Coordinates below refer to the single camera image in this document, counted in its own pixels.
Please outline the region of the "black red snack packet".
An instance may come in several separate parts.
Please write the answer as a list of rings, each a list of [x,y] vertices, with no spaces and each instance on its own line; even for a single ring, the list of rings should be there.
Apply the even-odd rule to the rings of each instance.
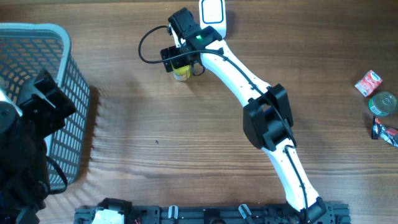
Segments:
[[[397,145],[397,130],[391,128],[389,126],[385,126],[382,122],[375,116],[373,116],[373,124],[372,124],[372,139],[383,139],[387,143],[391,144],[394,147],[398,147]]]

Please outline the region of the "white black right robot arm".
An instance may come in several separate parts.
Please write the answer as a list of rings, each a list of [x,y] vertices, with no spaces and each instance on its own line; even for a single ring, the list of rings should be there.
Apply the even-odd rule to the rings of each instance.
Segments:
[[[294,124],[286,89],[271,86],[253,74],[232,53],[214,22],[197,22],[186,8],[168,18],[175,44],[161,50],[168,72],[196,63],[214,73],[243,107],[243,131],[249,142],[266,153],[292,209],[290,220],[315,223],[325,204],[310,183],[296,152]]]

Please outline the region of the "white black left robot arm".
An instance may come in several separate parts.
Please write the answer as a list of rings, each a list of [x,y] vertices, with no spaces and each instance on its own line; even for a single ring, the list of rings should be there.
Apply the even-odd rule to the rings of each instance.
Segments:
[[[49,167],[64,185],[68,180],[47,155],[45,138],[62,129],[76,108],[46,69],[34,87],[39,92],[19,105],[1,100],[1,223],[38,223],[36,214],[45,208],[44,200],[67,189],[50,186]]]

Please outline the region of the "red white snack box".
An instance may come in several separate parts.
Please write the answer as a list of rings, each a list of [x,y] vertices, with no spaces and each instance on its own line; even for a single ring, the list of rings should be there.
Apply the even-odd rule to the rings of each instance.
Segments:
[[[355,88],[365,97],[370,96],[382,83],[382,78],[373,70],[368,71],[365,76],[355,84]]]

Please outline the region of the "yellow candy bottle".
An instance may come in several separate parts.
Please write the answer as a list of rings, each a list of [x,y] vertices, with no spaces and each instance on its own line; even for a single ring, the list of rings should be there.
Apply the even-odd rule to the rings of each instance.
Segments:
[[[173,76],[177,81],[186,81],[192,76],[192,66],[185,65],[182,67],[174,67],[172,65]]]

